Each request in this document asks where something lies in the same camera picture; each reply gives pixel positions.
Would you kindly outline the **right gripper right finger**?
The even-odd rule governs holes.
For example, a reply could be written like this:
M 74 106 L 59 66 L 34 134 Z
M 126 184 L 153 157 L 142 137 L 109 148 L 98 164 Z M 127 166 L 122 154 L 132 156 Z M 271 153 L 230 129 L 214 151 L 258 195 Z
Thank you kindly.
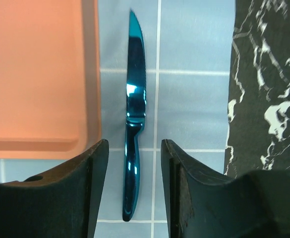
M 161 143 L 161 169 L 171 238 L 290 238 L 290 171 L 223 175 Z

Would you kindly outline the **orange plastic tray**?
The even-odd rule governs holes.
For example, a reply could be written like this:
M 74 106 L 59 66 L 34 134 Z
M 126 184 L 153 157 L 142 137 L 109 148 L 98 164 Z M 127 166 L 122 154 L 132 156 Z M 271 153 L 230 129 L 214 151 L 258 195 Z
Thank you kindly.
M 70 159 L 101 138 L 95 0 L 0 0 L 0 159 Z

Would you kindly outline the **blue patterned knife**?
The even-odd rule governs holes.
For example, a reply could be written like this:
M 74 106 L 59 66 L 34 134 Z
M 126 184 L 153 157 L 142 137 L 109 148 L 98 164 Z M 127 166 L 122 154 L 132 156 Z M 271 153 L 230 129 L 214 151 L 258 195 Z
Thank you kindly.
M 138 200 L 140 188 L 138 137 L 145 127 L 146 104 L 146 61 L 143 34 L 135 12 L 130 10 L 122 201 L 122 219 L 125 222 L 132 219 Z

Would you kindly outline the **blue checked tablecloth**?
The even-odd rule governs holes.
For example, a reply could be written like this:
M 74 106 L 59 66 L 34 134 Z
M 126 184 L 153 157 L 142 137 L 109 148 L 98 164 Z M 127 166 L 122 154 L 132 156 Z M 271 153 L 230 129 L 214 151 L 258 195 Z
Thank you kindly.
M 172 139 L 222 173 L 235 2 L 96 0 L 100 43 L 101 138 L 110 155 L 95 237 L 168 236 L 160 165 Z M 139 137 L 141 185 L 135 214 L 121 218 L 129 12 L 142 28 L 147 69 L 145 129 Z M 0 159 L 0 183 L 23 181 L 66 159 Z

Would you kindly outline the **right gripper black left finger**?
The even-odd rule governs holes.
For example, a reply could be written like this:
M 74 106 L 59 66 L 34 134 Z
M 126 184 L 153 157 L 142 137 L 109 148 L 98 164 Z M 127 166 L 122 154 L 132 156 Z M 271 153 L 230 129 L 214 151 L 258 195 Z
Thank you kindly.
M 0 238 L 92 238 L 108 160 L 102 139 L 25 181 L 0 183 Z

